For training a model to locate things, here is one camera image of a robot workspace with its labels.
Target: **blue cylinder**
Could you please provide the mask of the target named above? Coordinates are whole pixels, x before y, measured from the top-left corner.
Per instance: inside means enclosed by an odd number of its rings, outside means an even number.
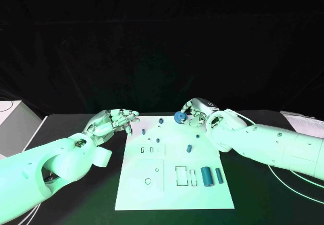
[[[201,168],[201,175],[203,175],[204,187],[213,186],[214,185],[213,177],[210,173],[210,168],[207,166]]]
[[[223,178],[221,178],[221,174],[220,174],[219,168],[216,168],[216,174],[217,174],[217,183],[221,184],[223,183]]]
[[[187,145],[187,152],[191,152],[191,145]]]

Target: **blue disc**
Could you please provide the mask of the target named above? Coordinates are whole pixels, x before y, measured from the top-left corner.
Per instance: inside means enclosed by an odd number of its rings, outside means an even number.
[[[181,123],[181,119],[185,119],[187,120],[187,114],[185,113],[181,113],[181,111],[175,112],[174,114],[174,120],[178,124],[183,124]]]

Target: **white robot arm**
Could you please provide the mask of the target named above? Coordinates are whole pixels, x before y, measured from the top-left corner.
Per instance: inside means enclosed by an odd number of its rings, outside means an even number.
[[[111,151],[99,145],[115,131],[131,135],[129,121],[138,112],[103,110],[89,120],[82,133],[59,139],[0,160],[0,224],[13,220],[70,182],[79,180],[90,165],[105,167]],[[52,175],[43,178],[41,168]]]
[[[194,118],[187,120],[190,108]],[[324,140],[260,124],[247,126],[230,109],[220,111],[211,102],[193,98],[174,115],[177,123],[198,127],[221,152],[233,149],[242,156],[270,166],[324,180]]]

